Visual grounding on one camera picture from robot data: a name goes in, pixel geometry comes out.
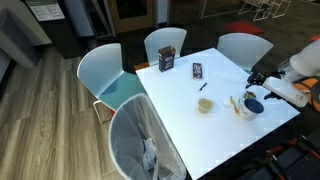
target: white table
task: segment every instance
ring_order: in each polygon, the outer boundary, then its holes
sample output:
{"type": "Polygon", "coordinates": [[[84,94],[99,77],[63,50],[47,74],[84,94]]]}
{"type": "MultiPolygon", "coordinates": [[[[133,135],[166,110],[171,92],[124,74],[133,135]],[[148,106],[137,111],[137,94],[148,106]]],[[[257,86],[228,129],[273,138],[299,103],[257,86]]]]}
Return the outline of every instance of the white table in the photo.
{"type": "Polygon", "coordinates": [[[208,49],[175,60],[174,68],[161,73],[158,66],[137,71],[188,172],[197,179],[230,157],[299,114],[283,100],[267,99],[263,87],[249,89],[264,105],[264,112],[252,121],[236,116],[214,100],[208,114],[197,109],[201,97],[237,101],[246,91],[248,74],[216,49],[208,49]],[[194,79],[192,64],[202,63],[203,78],[194,79]]]}

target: bowl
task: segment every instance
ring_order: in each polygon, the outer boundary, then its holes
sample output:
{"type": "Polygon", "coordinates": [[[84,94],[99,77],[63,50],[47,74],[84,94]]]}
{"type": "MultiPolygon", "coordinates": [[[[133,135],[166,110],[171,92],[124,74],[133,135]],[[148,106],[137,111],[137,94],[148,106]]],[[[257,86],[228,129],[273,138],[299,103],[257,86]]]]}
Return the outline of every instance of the bowl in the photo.
{"type": "Polygon", "coordinates": [[[213,108],[213,102],[207,98],[201,98],[198,101],[198,109],[201,113],[207,113],[213,108]]]}

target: pen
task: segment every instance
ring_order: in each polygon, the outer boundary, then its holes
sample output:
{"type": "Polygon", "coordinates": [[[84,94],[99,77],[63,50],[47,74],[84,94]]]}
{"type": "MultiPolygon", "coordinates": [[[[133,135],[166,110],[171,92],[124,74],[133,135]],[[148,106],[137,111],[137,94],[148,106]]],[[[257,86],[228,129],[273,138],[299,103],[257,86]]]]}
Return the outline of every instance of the pen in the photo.
{"type": "Polygon", "coordinates": [[[199,89],[199,91],[202,91],[202,88],[206,87],[207,83],[204,83],[204,85],[199,89]]]}

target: chair seat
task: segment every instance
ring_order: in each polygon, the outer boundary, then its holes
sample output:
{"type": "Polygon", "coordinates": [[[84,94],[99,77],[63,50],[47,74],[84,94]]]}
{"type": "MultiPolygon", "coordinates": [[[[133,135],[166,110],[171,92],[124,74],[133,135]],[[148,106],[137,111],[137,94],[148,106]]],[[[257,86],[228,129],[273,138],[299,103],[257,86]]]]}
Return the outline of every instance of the chair seat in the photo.
{"type": "Polygon", "coordinates": [[[146,93],[138,76],[124,72],[98,99],[112,110],[117,110],[123,102],[138,93],[146,93]]]}
{"type": "Polygon", "coordinates": [[[259,35],[263,33],[262,29],[259,29],[246,21],[237,21],[228,23],[225,25],[225,29],[228,32],[232,33],[247,33],[247,34],[253,34],[253,35],[259,35]]]}

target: white chair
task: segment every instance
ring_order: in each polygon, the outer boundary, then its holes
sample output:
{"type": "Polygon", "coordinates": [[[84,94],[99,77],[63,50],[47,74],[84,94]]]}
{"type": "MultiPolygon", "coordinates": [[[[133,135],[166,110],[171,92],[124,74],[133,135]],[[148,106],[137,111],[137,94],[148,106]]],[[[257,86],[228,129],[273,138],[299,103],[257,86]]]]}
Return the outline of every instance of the white chair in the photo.
{"type": "Polygon", "coordinates": [[[249,73],[272,47],[273,44],[259,36],[231,33],[219,38],[217,50],[249,73]]]}
{"type": "Polygon", "coordinates": [[[270,3],[273,5],[273,7],[277,7],[277,9],[275,10],[275,12],[271,13],[272,14],[272,18],[277,18],[277,17],[281,17],[284,16],[290,6],[291,0],[271,0],[270,3]],[[284,8],[284,11],[282,13],[278,13],[278,11],[284,8]]]}
{"type": "Polygon", "coordinates": [[[115,111],[129,97],[145,93],[139,78],[123,71],[121,45],[118,43],[100,46],[86,54],[78,66],[77,75],[98,99],[93,106],[101,123],[97,103],[115,111]]]}
{"type": "Polygon", "coordinates": [[[152,32],[144,40],[149,65],[159,63],[158,50],[166,46],[174,47],[176,49],[175,58],[179,58],[186,34],[186,30],[179,28],[162,28],[152,32]]]}
{"type": "Polygon", "coordinates": [[[250,12],[253,7],[256,7],[256,15],[254,16],[253,21],[258,21],[269,17],[272,6],[273,4],[270,2],[270,0],[245,0],[242,8],[239,11],[239,14],[250,12]]]}

